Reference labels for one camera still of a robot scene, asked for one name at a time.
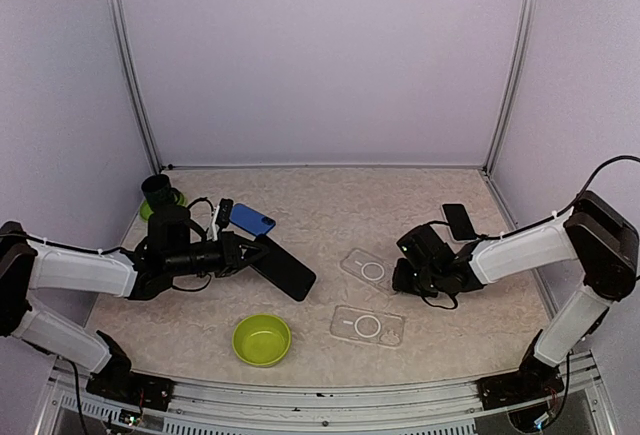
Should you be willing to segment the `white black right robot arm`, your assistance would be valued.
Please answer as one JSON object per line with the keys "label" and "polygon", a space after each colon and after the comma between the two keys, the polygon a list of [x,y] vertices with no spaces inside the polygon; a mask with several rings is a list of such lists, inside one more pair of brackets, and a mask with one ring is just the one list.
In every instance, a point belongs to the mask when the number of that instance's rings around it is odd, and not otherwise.
{"label": "white black right robot arm", "polygon": [[425,303],[439,295],[455,301],[462,293],[479,291],[511,275],[561,262],[579,263],[581,283],[536,334],[519,367],[477,382],[486,408],[567,388],[569,379],[560,374],[560,364],[599,327],[611,306],[636,286],[638,230],[590,190],[568,208],[527,228],[497,237],[473,234],[459,250],[438,235],[436,225],[419,225],[397,241],[402,256],[392,275],[394,291],[416,295]]}

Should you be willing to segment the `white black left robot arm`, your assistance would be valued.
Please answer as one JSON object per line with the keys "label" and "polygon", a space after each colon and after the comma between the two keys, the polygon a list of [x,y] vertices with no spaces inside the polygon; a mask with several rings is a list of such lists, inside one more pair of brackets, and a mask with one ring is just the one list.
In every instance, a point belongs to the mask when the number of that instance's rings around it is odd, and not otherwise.
{"label": "white black left robot arm", "polygon": [[177,277],[230,276],[269,250],[228,230],[231,201],[214,211],[203,229],[188,208],[170,205],[148,219],[147,235],[134,250],[65,248],[28,235],[17,222],[1,228],[1,334],[13,336],[89,370],[90,392],[127,400],[142,382],[124,350],[109,335],[87,332],[35,297],[38,289],[66,289],[148,301]]}

